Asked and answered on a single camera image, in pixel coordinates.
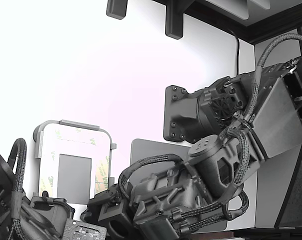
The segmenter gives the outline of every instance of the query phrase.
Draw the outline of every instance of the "shelf bracket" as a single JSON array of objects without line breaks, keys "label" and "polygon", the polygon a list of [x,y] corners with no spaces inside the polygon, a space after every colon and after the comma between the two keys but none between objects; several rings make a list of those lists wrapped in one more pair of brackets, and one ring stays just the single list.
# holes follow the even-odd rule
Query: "shelf bracket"
[{"label": "shelf bracket", "polygon": [[127,14],[128,0],[107,0],[106,15],[122,20]]},{"label": "shelf bracket", "polygon": [[166,4],[165,35],[174,39],[183,37],[184,12],[195,0],[168,0]]}]

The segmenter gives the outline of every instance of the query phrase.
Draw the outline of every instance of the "cable clip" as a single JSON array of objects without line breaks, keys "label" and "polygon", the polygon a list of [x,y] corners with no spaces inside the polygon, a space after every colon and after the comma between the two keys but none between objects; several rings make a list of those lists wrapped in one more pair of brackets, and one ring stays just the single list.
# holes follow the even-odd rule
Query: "cable clip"
[{"label": "cable clip", "polygon": [[222,212],[227,221],[232,221],[243,214],[241,209],[227,210],[227,205],[222,206]]},{"label": "cable clip", "polygon": [[189,231],[190,231],[189,223],[186,220],[180,222],[179,225],[180,225],[181,234],[188,234],[189,233]]},{"label": "cable clip", "polygon": [[172,218],[175,222],[180,223],[185,220],[185,218],[181,216],[181,210],[179,208],[172,209],[171,213],[172,213]]}]

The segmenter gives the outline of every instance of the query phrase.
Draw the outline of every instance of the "circuit board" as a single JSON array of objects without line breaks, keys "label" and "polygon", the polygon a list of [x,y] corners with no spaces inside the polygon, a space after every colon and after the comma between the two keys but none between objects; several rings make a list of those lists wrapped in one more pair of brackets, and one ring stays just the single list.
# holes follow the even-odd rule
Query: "circuit board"
[{"label": "circuit board", "polygon": [[62,240],[105,240],[107,229],[68,218]]}]

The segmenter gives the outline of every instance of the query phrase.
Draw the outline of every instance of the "black power cord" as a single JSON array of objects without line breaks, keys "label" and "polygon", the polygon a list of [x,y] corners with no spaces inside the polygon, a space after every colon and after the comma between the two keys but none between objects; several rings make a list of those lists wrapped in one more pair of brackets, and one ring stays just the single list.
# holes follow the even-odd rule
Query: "black power cord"
[{"label": "black power cord", "polygon": [[235,34],[234,31],[232,31],[231,29],[228,29],[228,31],[235,37],[236,40],[236,64],[235,64],[235,68],[236,68],[236,76],[239,75],[239,55],[240,55],[240,40],[238,38],[238,36]]}]

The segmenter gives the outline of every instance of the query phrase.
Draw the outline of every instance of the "screw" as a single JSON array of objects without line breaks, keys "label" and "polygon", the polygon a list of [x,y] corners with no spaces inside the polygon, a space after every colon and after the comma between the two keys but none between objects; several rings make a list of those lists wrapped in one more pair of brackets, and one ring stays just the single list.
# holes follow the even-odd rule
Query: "screw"
[{"label": "screw", "polygon": [[241,107],[243,105],[243,102],[242,101],[238,101],[237,103],[236,103],[236,106],[237,107]]},{"label": "screw", "polygon": [[236,92],[237,92],[237,91],[236,91],[235,88],[232,88],[232,89],[229,91],[230,94],[235,94]]},{"label": "screw", "polygon": [[161,215],[163,215],[163,210],[157,210],[155,214],[158,216],[161,216]]}]

